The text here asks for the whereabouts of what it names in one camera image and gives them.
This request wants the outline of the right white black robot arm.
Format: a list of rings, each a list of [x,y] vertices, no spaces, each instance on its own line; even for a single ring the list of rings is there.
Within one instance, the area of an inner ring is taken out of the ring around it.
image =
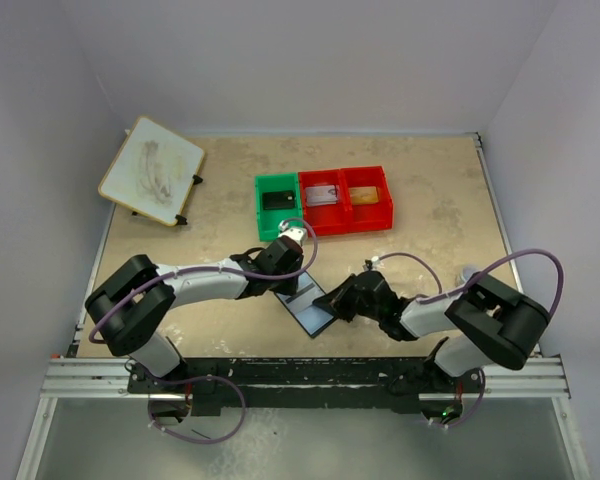
[[[380,272],[369,270],[350,275],[313,305],[340,320],[374,320],[396,341],[456,330],[434,348],[424,369],[436,391],[449,390],[460,376],[485,365],[522,369],[551,319],[542,305],[490,275],[427,303],[398,296]]]

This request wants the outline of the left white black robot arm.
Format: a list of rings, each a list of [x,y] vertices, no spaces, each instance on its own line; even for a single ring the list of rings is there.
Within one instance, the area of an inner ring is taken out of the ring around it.
[[[115,357],[128,356],[164,392],[182,387],[186,363],[158,332],[166,314],[207,300],[238,300],[268,291],[290,295],[304,260],[302,241],[279,235],[265,248],[191,267],[153,263],[145,254],[127,260],[86,300],[97,333]]]

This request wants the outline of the black card holder wallet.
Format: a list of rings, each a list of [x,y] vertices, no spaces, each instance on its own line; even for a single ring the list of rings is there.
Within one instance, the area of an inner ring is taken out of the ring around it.
[[[324,294],[318,282],[305,272],[298,277],[295,294],[276,293],[275,296],[304,332],[310,338],[315,338],[335,321],[333,315],[313,305],[313,301]]]

